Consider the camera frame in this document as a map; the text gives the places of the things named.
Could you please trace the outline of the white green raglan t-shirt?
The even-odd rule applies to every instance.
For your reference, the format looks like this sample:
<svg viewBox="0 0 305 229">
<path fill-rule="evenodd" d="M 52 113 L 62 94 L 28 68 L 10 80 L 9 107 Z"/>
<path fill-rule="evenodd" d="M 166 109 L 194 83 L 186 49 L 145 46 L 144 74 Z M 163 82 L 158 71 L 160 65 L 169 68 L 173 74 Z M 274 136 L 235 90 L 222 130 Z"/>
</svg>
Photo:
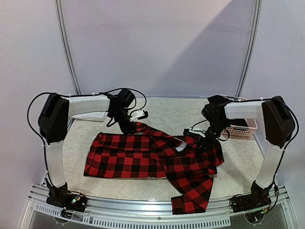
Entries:
<svg viewBox="0 0 305 229">
<path fill-rule="evenodd" d="M 104 122 L 107 116 L 107 112 L 92 112 L 92 113 L 84 113 L 84 114 L 75 114 L 72 115 L 72 119 L 79 119 L 84 121 L 92 121 L 92 122 Z"/>
</svg>

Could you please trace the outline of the red black plaid garment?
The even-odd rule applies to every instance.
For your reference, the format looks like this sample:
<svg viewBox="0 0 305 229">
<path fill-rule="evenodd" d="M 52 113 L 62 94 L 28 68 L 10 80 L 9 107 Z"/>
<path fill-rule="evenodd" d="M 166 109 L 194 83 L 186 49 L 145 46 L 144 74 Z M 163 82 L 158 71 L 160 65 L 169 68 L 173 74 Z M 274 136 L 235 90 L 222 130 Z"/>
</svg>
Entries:
<svg viewBox="0 0 305 229">
<path fill-rule="evenodd" d="M 165 178 L 179 192 L 171 198 L 175 215 L 207 210 L 217 167 L 224 162 L 215 141 L 204 148 L 200 136 L 172 136 L 137 122 L 131 134 L 98 133 L 84 175 L 98 178 Z"/>
</svg>

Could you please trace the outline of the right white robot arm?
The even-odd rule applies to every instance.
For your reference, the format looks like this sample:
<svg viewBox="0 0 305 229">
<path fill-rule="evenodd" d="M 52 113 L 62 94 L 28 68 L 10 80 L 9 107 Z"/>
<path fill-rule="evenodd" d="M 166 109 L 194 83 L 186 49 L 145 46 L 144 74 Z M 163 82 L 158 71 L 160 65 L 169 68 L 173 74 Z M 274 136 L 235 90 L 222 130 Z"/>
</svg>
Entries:
<svg viewBox="0 0 305 229">
<path fill-rule="evenodd" d="M 281 96 L 265 99 L 234 101 L 227 99 L 222 104 L 208 103 L 202 115 L 209 122 L 202 139 L 208 149 L 214 148 L 222 131 L 229 126 L 229 120 L 255 119 L 264 124 L 267 148 L 255 184 L 261 189 L 271 186 L 277 173 L 285 146 L 292 140 L 296 118 Z"/>
</svg>

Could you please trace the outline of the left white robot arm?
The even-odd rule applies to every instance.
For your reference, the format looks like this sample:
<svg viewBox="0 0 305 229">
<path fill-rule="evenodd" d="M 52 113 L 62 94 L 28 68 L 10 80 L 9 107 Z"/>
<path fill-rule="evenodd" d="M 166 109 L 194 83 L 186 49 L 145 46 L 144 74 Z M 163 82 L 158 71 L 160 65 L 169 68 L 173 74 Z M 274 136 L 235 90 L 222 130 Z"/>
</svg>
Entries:
<svg viewBox="0 0 305 229">
<path fill-rule="evenodd" d="M 38 118 L 40 134 L 45 141 L 45 159 L 52 186 L 60 188 L 66 184 L 62 146 L 68 132 L 70 118 L 101 122 L 105 116 L 113 119 L 124 134 L 134 131 L 128 108 L 135 100 L 134 94 L 122 89 L 117 95 L 110 93 L 82 96 L 65 96 L 51 93 Z"/>
</svg>

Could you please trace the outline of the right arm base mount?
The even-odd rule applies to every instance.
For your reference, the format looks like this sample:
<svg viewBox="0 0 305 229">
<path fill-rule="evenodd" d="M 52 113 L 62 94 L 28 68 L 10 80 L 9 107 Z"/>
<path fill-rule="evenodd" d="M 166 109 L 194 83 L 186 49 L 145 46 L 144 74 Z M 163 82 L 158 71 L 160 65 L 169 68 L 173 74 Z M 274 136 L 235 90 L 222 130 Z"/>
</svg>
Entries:
<svg viewBox="0 0 305 229">
<path fill-rule="evenodd" d="M 264 206 L 271 206 L 271 199 L 269 191 L 275 184 L 273 181 L 271 185 L 266 188 L 261 188 L 254 181 L 251 185 L 251 192 L 247 195 L 237 194 L 229 200 L 229 205 L 233 209 L 233 212 L 247 211 L 255 208 L 261 208 Z"/>
</svg>

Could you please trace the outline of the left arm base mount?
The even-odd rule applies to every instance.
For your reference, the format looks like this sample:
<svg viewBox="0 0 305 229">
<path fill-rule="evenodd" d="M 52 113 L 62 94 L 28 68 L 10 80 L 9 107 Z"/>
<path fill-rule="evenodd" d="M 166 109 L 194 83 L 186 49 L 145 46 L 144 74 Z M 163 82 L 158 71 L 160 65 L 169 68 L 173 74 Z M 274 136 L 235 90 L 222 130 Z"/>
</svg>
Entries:
<svg viewBox="0 0 305 229">
<path fill-rule="evenodd" d="M 55 187 L 46 180 L 46 186 L 49 190 L 47 204 L 65 208 L 66 210 L 85 211 L 88 198 L 82 193 L 68 190 L 67 183 L 61 187 Z"/>
</svg>

